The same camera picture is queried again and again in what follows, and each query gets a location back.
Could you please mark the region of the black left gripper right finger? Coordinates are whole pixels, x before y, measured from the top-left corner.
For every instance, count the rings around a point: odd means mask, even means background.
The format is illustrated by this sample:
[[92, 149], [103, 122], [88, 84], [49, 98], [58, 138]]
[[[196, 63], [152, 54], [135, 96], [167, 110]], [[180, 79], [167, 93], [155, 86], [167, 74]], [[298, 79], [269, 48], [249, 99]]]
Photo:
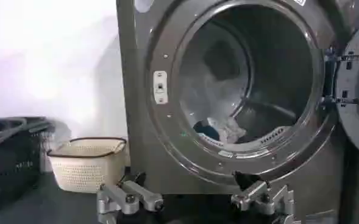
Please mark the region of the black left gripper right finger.
[[295, 219], [294, 191], [287, 185], [274, 190], [259, 175], [234, 171], [232, 176], [240, 189], [230, 196], [230, 203], [237, 211], [272, 218], [272, 223], [300, 223]]

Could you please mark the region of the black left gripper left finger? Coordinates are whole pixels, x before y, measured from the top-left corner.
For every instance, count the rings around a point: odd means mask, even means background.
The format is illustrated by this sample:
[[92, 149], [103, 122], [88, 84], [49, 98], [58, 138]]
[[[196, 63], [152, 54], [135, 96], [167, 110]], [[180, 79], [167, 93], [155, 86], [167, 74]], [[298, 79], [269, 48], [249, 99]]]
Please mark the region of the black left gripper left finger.
[[162, 194], [151, 192], [143, 184], [146, 173], [123, 177], [117, 184], [102, 184], [96, 193], [99, 223], [118, 223], [118, 216], [135, 215], [140, 210], [158, 213], [164, 208]]

